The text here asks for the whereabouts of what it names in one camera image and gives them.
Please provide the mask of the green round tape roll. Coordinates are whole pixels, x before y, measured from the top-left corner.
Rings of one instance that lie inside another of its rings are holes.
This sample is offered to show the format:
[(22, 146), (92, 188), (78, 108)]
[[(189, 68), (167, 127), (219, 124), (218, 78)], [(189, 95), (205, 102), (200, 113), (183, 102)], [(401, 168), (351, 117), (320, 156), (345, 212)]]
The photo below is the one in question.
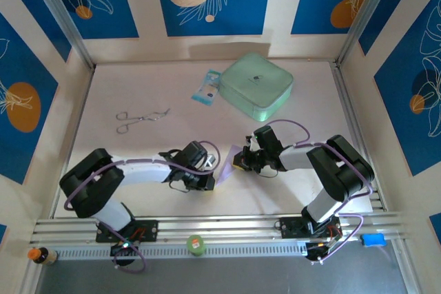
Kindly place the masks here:
[(187, 250), (193, 256), (199, 257), (205, 254), (205, 242), (200, 235), (191, 235), (190, 237), (188, 237), (186, 245)]

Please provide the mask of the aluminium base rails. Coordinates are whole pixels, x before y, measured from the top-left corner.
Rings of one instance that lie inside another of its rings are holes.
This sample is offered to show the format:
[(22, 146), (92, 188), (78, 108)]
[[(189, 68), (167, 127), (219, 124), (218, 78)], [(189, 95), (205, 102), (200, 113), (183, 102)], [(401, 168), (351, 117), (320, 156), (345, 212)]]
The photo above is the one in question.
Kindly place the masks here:
[[(409, 230), (398, 212), (363, 213), (364, 223), (359, 234), (383, 233), (386, 239), (405, 239)], [(157, 220), (156, 242), (184, 243), (192, 234), (208, 243), (280, 242), (278, 220), (293, 218), (294, 214), (246, 216), (183, 216), (144, 217), (138, 221)], [(37, 220), (30, 237), (31, 244), (74, 245), (95, 244), (96, 220), (55, 218)]]

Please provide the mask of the metal forceps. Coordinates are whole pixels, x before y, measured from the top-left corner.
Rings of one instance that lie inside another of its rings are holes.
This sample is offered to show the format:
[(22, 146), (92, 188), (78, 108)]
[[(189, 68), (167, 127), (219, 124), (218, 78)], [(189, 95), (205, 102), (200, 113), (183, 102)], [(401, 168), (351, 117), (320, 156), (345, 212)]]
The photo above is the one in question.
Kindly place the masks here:
[(118, 121), (123, 121), (124, 124), (116, 128), (117, 134), (126, 134), (129, 132), (130, 125), (137, 124), (143, 121), (156, 121), (168, 115), (170, 108), (164, 112), (152, 112), (143, 116), (130, 116), (128, 112), (120, 112), (116, 115)]

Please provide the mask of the blue box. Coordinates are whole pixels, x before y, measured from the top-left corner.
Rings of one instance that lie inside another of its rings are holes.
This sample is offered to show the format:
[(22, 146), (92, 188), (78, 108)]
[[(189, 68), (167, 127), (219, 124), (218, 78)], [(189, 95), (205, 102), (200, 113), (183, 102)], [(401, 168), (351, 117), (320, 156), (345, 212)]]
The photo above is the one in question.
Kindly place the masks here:
[(387, 241), (382, 233), (365, 233), (360, 235), (361, 244), (364, 247), (384, 247)]

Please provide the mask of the aluminium corner post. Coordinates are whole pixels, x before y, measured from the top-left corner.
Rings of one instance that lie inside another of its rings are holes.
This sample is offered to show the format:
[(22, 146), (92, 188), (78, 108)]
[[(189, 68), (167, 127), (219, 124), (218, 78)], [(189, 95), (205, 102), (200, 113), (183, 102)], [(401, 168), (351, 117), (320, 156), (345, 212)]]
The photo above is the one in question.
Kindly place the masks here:
[(79, 58), (89, 71), (93, 72), (96, 64), (92, 60), (83, 38), (75, 26), (72, 17), (65, 8), (62, 0), (43, 0), (48, 10), (51, 12), (58, 26), (64, 33), (70, 45), (75, 49)]
[(361, 34), (375, 12), (380, 0), (364, 0), (359, 9), (352, 26), (350, 27), (347, 38), (342, 45), (342, 48), (335, 59), (335, 65), (338, 69), (342, 67), (345, 61), (349, 58), (354, 46), (357, 44)]

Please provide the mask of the aluminium side rail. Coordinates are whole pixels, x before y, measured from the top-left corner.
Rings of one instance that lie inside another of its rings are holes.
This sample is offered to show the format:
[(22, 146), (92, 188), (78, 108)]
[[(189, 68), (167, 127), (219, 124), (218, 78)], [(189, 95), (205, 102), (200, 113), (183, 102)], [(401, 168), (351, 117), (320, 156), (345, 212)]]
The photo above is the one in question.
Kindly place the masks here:
[(388, 211), (387, 205), (384, 202), (382, 189), (378, 184), (378, 176), (374, 167), (374, 163), (372, 161), (371, 156), (369, 155), (367, 146), (363, 139), (362, 130), (358, 121), (357, 113), (354, 108), (342, 72), (335, 61), (331, 61), (329, 65), (334, 78), (334, 83), (338, 90), (338, 95), (340, 98), (340, 102), (342, 104), (343, 112), (345, 113), (345, 118), (349, 127), (353, 145), (359, 151), (360, 155), (371, 165), (375, 175), (375, 178), (371, 184), (373, 186), (373, 194), (370, 195), (369, 198), (373, 205), (372, 209), (374, 212)]
[(72, 151), (74, 148), (74, 143), (76, 140), (76, 135), (79, 130), (81, 118), (83, 115), (83, 111), (85, 109), (85, 104), (88, 98), (88, 94), (90, 91), (90, 87), (92, 84), (93, 76), (95, 73), (95, 67), (92, 68), (92, 71), (87, 75), (87, 78), (85, 79), (84, 84), (81, 86), (81, 90), (79, 92), (79, 95), (74, 100), (75, 104), (72, 110), (72, 114), (70, 116), (70, 121), (68, 123), (68, 128), (65, 134), (65, 139), (63, 141), (63, 145), (61, 148), (61, 156), (62, 156), (62, 168), (60, 170), (59, 178), (56, 181), (56, 191), (54, 192), (54, 197), (52, 199), (52, 204), (49, 210), (48, 218), (53, 219), (55, 216), (55, 213), (57, 211), (57, 206), (59, 202), (59, 198), (64, 196), (64, 193), (62, 192), (59, 181), (63, 177), (63, 175), (68, 171), (68, 165), (69, 161), (72, 156)]

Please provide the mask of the blue wipes packet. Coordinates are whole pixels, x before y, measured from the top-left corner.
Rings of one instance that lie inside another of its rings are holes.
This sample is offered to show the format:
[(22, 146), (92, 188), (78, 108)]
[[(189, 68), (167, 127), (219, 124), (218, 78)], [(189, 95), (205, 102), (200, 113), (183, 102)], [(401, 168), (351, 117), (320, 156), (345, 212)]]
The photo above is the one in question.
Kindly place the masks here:
[(199, 89), (192, 95), (192, 100), (204, 105), (212, 105), (219, 91), (221, 73), (209, 70)]

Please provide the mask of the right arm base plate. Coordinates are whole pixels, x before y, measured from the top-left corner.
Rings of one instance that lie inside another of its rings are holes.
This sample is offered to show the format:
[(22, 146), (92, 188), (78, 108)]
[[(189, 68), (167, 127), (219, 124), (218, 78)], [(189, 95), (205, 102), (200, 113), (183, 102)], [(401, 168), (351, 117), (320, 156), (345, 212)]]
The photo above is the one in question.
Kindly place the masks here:
[(303, 217), (280, 218), (280, 232), (283, 239), (299, 238), (340, 238), (342, 232), (338, 227), (340, 219), (332, 216), (321, 223)]

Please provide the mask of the brown bottle orange cap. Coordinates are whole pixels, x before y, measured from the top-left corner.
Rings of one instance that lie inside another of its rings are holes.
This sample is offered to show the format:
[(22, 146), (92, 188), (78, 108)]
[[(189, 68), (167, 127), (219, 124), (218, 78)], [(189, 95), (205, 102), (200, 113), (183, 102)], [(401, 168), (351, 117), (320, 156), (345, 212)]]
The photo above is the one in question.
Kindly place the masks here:
[(45, 247), (32, 248), (28, 251), (27, 257), (35, 264), (50, 265), (58, 260), (58, 254), (55, 250)]

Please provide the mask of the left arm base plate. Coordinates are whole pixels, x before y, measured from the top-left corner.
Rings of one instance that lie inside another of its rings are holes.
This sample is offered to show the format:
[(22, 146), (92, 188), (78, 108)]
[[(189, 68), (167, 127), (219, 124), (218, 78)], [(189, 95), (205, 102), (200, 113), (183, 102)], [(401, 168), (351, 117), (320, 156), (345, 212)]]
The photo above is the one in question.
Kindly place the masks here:
[[(131, 242), (155, 242), (158, 232), (158, 220), (132, 220), (117, 231), (125, 240)], [(116, 243), (121, 239), (111, 232), (102, 222), (97, 226), (96, 242)]]

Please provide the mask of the mint green zipper case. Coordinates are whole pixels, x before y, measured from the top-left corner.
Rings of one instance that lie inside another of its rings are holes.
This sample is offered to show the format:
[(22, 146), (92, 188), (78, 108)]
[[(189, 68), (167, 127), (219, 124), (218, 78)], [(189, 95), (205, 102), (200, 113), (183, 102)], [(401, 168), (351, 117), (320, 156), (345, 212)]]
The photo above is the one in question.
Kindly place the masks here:
[(231, 105), (263, 122), (289, 98), (294, 78), (257, 53), (249, 53), (220, 76), (219, 93)]

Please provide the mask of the black electronics board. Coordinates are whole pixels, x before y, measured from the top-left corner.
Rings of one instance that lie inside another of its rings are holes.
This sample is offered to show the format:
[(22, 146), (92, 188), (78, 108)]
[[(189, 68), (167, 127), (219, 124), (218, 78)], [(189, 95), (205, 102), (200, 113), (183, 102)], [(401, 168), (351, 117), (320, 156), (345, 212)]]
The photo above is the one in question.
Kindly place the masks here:
[(336, 248), (337, 243), (339, 243), (339, 241), (336, 239), (332, 239), (328, 242), (306, 243), (306, 258), (312, 263), (322, 263), (324, 258)]
[(118, 242), (110, 247), (110, 255), (112, 257), (133, 256), (134, 250), (128, 242)]

